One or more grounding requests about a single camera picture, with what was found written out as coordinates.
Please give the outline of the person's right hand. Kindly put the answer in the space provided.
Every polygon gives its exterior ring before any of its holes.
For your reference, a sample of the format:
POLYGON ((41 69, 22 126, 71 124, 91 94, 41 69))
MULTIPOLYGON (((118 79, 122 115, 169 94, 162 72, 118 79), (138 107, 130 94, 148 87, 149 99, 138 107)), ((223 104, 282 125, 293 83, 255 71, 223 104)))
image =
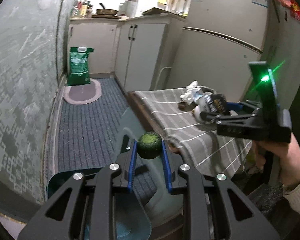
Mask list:
POLYGON ((289 189, 300 184, 300 147, 293 134, 290 143, 253 141, 252 151, 258 168, 265 168, 275 180, 289 189))

